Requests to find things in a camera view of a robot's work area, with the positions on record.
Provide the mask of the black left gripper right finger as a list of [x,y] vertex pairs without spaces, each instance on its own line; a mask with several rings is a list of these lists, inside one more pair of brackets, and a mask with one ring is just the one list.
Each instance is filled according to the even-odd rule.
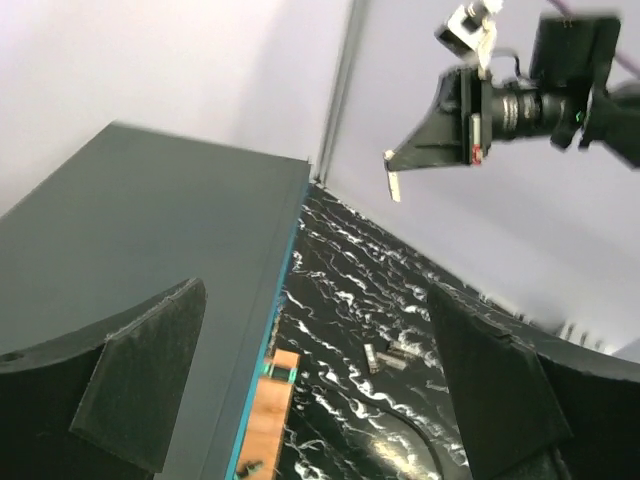
[[473,478],[638,478],[638,364],[438,284],[427,307]]

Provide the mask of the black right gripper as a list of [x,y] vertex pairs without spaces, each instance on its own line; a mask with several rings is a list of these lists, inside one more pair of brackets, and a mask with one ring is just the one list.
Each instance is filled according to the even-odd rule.
[[445,72],[424,118],[394,149],[384,154],[387,172],[480,165],[492,141],[490,79],[478,69]]

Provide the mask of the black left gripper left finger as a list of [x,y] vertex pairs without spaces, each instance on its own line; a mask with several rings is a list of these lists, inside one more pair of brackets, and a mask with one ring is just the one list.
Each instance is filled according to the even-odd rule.
[[4,479],[163,470],[206,309],[200,279],[1,357]]

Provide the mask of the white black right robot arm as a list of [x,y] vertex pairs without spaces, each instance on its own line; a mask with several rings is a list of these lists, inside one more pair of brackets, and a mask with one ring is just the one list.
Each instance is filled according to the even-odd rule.
[[575,135],[639,165],[639,85],[607,86],[621,19],[615,13],[547,14],[539,19],[528,76],[493,81],[482,46],[493,33],[476,2],[460,7],[438,39],[462,64],[441,74],[425,118],[386,152],[388,173],[479,165],[495,141],[547,137],[564,150]]

